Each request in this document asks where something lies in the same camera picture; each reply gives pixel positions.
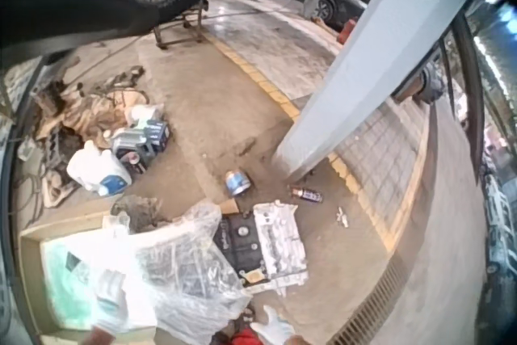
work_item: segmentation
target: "white glove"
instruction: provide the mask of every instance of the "white glove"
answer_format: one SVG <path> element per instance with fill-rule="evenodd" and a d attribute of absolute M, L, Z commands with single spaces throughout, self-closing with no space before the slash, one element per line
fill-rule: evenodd
<path fill-rule="evenodd" d="M 106 270 L 95 288 L 96 300 L 93 308 L 93 326 L 115 337 L 126 326 L 128 304 L 122 289 L 125 275 Z"/>
<path fill-rule="evenodd" d="M 268 318 L 267 325 L 253 322 L 251 329 L 264 337 L 270 345 L 284 345 L 288 339 L 295 335 L 294 328 L 289 322 L 280 318 L 272 307 L 264 305 L 264 311 Z"/>

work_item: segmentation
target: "white plastic jug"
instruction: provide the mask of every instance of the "white plastic jug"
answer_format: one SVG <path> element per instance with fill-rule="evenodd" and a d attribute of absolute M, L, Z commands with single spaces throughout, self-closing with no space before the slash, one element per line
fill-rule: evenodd
<path fill-rule="evenodd" d="M 101 196 L 120 193 L 132 183 L 131 175 L 109 149 L 100 151 L 93 141 L 86 141 L 66 167 L 68 175 L 88 191 Z"/>

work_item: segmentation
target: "clear plastic bag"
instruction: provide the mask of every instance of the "clear plastic bag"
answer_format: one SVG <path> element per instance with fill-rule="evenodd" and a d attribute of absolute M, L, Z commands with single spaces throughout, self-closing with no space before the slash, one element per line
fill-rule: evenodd
<path fill-rule="evenodd" d="M 104 229 L 46 242 L 48 297 L 60 326 L 90 328 L 92 285 L 105 269 L 112 269 L 126 275 L 126 330 L 158 321 L 186 343 L 208 345 L 250 302 L 212 240 L 220 221 L 220 208 L 203 201 L 151 232 L 130 235 L 130 220 L 121 212 L 105 217 Z"/>
<path fill-rule="evenodd" d="M 235 270 L 213 242 L 220 208 L 192 207 L 175 223 L 131 236 L 158 326 L 206 345 L 250 302 Z"/>

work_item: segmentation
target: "drainage grate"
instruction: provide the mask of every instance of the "drainage grate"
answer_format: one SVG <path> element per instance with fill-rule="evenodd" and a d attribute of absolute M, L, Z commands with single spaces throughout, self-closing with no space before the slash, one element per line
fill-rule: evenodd
<path fill-rule="evenodd" d="M 376 287 L 329 343 L 334 345 L 370 343 L 391 314 L 407 279 L 408 271 L 400 255 L 395 253 Z"/>
<path fill-rule="evenodd" d="M 328 345 L 364 345 L 370 343 L 393 311 L 413 270 L 423 244 L 431 210 L 436 178 L 438 151 L 438 123 L 436 108 L 429 115 L 429 140 L 422 180 L 418 188 L 410 221 L 385 272 L 373 291 L 352 314 L 343 328 L 330 339 Z"/>

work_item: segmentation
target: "cardboard box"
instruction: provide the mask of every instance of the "cardboard box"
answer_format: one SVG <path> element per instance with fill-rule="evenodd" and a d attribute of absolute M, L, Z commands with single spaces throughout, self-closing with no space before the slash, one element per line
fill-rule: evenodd
<path fill-rule="evenodd" d="M 19 235 L 19 265 L 25 297 L 34 327 L 46 345 L 80 343 L 88 332 L 63 330 L 54 322 L 44 284 L 41 243 L 102 228 L 103 218 L 109 215 L 114 200 L 113 197 L 102 198 L 63 209 Z M 154 327 L 144 328 L 117 336 L 116 343 L 150 345 L 154 344 L 154 335 Z"/>

